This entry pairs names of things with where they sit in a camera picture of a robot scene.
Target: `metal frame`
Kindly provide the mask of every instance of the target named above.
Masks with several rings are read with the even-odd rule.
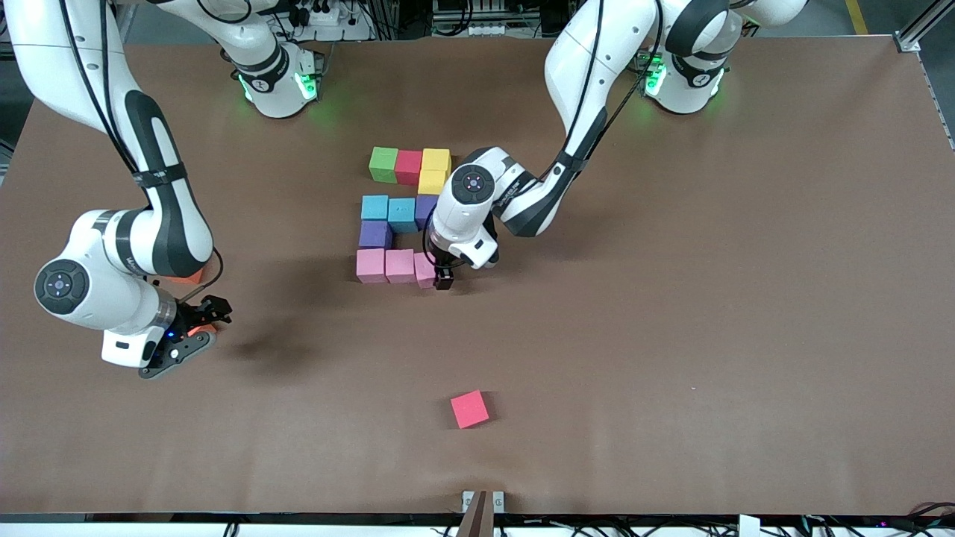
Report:
[[[955,0],[935,0],[925,8],[921,15],[895,32],[894,36],[899,52],[914,53],[921,50],[919,40],[925,37],[925,34],[952,9],[955,9]]]

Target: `black cable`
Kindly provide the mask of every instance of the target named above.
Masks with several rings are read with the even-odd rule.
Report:
[[[424,231],[421,232],[421,251],[424,252],[424,258],[428,260],[428,263],[431,263],[432,267],[435,269],[457,269],[458,267],[463,267],[465,265],[464,260],[459,260],[451,265],[439,265],[437,259],[428,251],[428,228],[431,227],[431,217],[435,214],[435,208],[437,205],[431,208],[431,212],[428,213],[428,219],[424,223]]]
[[[122,149],[122,152],[119,155],[124,161],[126,161],[127,167],[130,168],[130,171],[133,171],[134,169],[138,170],[136,167],[136,161],[133,159],[133,155],[129,152],[129,147],[126,147],[126,144],[123,142],[122,138],[119,137],[117,120],[113,115],[113,92],[110,91],[110,46],[109,35],[106,32],[106,0],[103,0],[99,10],[99,42],[103,51],[103,100],[105,100],[106,104],[106,116],[109,118],[110,129],[113,131],[113,136],[117,138],[118,145]]]
[[[239,523],[230,522],[225,525],[225,531],[223,532],[223,537],[236,537],[239,535]]]
[[[199,4],[199,7],[202,9],[203,13],[209,15],[214,20],[217,20],[219,22],[224,22],[225,24],[239,24],[240,22],[245,22],[245,19],[247,19],[252,14],[252,0],[245,0],[245,15],[235,20],[223,19],[212,14],[211,12],[209,12],[209,10],[205,8],[205,5],[202,3],[202,0],[196,0],[196,3]]]
[[[361,8],[361,11],[365,13],[365,16],[368,18],[369,26],[374,25],[374,31],[377,34],[375,38],[378,41],[385,41],[386,39],[382,39],[381,37],[382,35],[388,37],[388,33],[381,29],[381,23],[378,21],[378,19],[376,19],[374,15],[368,11],[368,7],[366,7],[365,4],[358,2],[358,7]]]
[[[837,520],[836,517],[834,517],[834,516],[832,516],[832,515],[829,515],[829,518],[831,518],[831,519],[833,520],[833,522],[835,522],[835,523],[838,524],[839,526],[842,526],[842,527],[846,528],[850,533],[852,533],[852,534],[855,535],[856,537],[865,537],[865,536],[862,535],[858,530],[856,530],[854,527],[852,527],[852,526],[850,526],[850,525],[848,525],[848,524],[843,524],[842,522],[840,522],[839,520]]]
[[[653,58],[656,57],[657,51],[660,49],[660,40],[663,37],[663,4],[660,2],[660,0],[656,0],[656,5],[657,16],[659,17],[657,20],[659,23],[657,24],[656,42],[653,43],[653,48],[650,50],[649,61],[647,62],[647,65],[644,66],[644,70],[637,76],[637,79],[633,81],[633,85],[630,86],[630,91],[626,92],[624,100],[620,101],[620,105],[617,106],[617,110],[614,111],[613,116],[610,116],[610,119],[607,121],[606,125],[604,125],[604,128],[601,130],[600,134],[597,135],[597,138],[594,140],[594,144],[590,147],[590,151],[587,152],[585,160],[590,159],[590,156],[593,155],[594,150],[597,149],[597,145],[600,143],[600,140],[604,138],[607,129],[609,129],[610,125],[613,124],[614,119],[620,115],[620,111],[624,109],[626,102],[630,100],[633,92],[637,91],[637,88],[640,86],[640,81],[643,80],[644,76],[647,75],[650,65],[653,64]]]
[[[205,282],[204,284],[198,286],[197,288],[191,290],[188,294],[183,296],[183,298],[179,300],[180,302],[188,302],[190,298],[196,296],[197,294],[203,292],[204,290],[209,289],[210,287],[212,287],[212,284],[218,282],[219,278],[223,275],[223,270],[225,269],[225,262],[223,262],[223,257],[219,253],[219,249],[216,247],[212,247],[212,253],[216,254],[216,257],[219,259],[219,271],[216,272],[216,275],[213,276],[211,280],[209,280],[208,282]]]
[[[928,507],[919,509],[918,511],[913,511],[905,515],[905,518],[915,518],[921,517],[925,513],[934,511],[935,509],[941,509],[942,507],[955,507],[955,503],[952,502],[938,502],[936,504],[929,505]]]
[[[554,161],[547,166],[547,169],[544,170],[543,174],[540,177],[546,177],[550,170],[554,169],[554,166],[557,165],[557,161],[561,158],[561,155],[567,149],[567,145],[570,143],[571,137],[574,136],[574,127],[577,126],[577,119],[581,116],[581,110],[584,108],[584,99],[587,95],[587,88],[590,86],[590,75],[593,73],[594,62],[597,60],[597,48],[600,45],[600,34],[601,28],[604,25],[604,0],[600,0],[600,4],[597,5],[597,32],[594,35],[594,48],[590,52],[590,61],[587,63],[587,74],[584,77],[584,89],[581,91],[581,98],[577,101],[577,111],[574,112],[574,119],[570,122],[570,128],[567,129],[567,137],[563,139],[563,145],[561,150],[557,152],[557,157],[554,157]],[[658,28],[663,28],[663,24],[657,25]]]
[[[279,28],[282,29],[282,37],[284,37],[287,42],[297,45],[298,41],[292,38],[291,32],[286,30],[286,23],[282,22],[282,19],[280,19],[278,15],[275,14],[275,11],[272,12],[272,18],[275,19],[275,22],[278,23]]]
[[[442,32],[441,30],[434,30],[438,35],[443,35],[445,37],[454,37],[459,35],[471,26],[471,21],[474,19],[475,15],[475,3],[474,0],[466,0],[467,4],[461,7],[461,22],[457,23],[457,27],[450,32]],[[434,14],[432,13],[432,27],[434,27]]]
[[[70,13],[66,8],[66,0],[59,0],[59,6],[60,13],[63,15],[63,26],[66,28],[66,33],[70,38],[70,49],[73,51],[73,59],[76,62],[76,68],[79,70],[79,76],[83,80],[83,85],[86,87],[86,93],[89,95],[90,101],[93,103],[93,108],[96,110],[96,114],[99,116],[99,120],[103,124],[103,129],[106,131],[106,135],[109,137],[110,142],[113,143],[113,147],[122,157],[122,160],[126,164],[126,167],[129,168],[130,173],[136,173],[136,168],[133,166],[133,163],[128,160],[123,147],[119,145],[119,140],[117,139],[116,134],[110,128],[110,124],[106,120],[106,115],[103,114],[103,109],[101,106],[99,106],[99,101],[96,99],[96,92],[93,91],[93,84],[90,82],[90,78],[86,75],[86,69],[83,67],[83,59],[79,57],[79,48],[76,46],[76,36],[73,33],[73,25],[70,23]]]

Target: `cyan cube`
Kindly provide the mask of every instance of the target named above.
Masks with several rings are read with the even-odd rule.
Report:
[[[391,198],[388,200],[388,225],[395,233],[416,233],[414,223],[414,198]]]
[[[437,196],[421,194],[417,197],[417,202],[414,204],[414,223],[417,224],[418,229],[424,229],[424,226],[428,224],[428,216],[435,209],[435,205],[437,205]]]
[[[388,196],[362,196],[361,219],[388,221]]]

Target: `circular button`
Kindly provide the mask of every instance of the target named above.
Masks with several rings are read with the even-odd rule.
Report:
[[[468,192],[480,192],[484,188],[484,178],[480,175],[468,175],[464,178],[464,189]]]
[[[72,288],[73,279],[66,272],[54,272],[47,276],[46,292],[50,296],[66,296]]]

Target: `purple cube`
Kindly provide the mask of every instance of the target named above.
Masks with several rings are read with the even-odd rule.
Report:
[[[361,221],[361,233],[358,235],[359,248],[392,247],[392,229],[387,222],[379,220]]]
[[[418,229],[424,229],[428,224],[428,215],[437,204],[437,196],[421,194],[418,196],[417,203],[414,204],[414,222]]]

